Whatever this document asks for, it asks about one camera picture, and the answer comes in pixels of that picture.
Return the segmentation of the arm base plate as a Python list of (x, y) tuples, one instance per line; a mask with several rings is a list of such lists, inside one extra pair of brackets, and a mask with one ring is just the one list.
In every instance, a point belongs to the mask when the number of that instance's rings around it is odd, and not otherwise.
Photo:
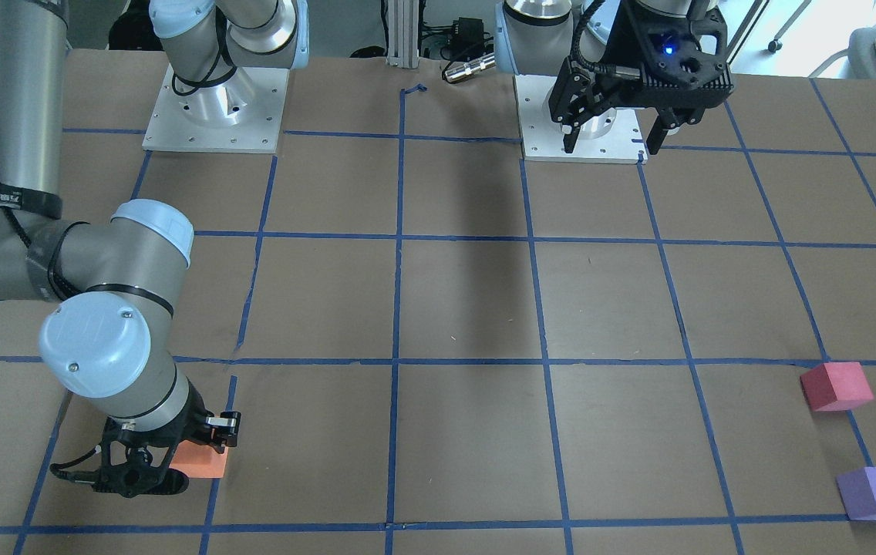
[(516, 75), (514, 84), (526, 161), (636, 164), (649, 160), (635, 109), (610, 109), (593, 117), (568, 153), (562, 125), (552, 122), (548, 110), (554, 78)]
[(185, 153), (275, 154), (288, 80), (283, 68), (238, 68), (229, 81), (187, 97), (170, 68), (142, 147)]

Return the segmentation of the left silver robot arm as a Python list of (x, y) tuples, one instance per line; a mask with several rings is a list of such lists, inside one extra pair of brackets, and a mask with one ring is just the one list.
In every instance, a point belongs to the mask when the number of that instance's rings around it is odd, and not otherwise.
[(735, 89), (714, 1), (503, 1), (497, 68), (518, 81), (527, 153), (638, 163)]

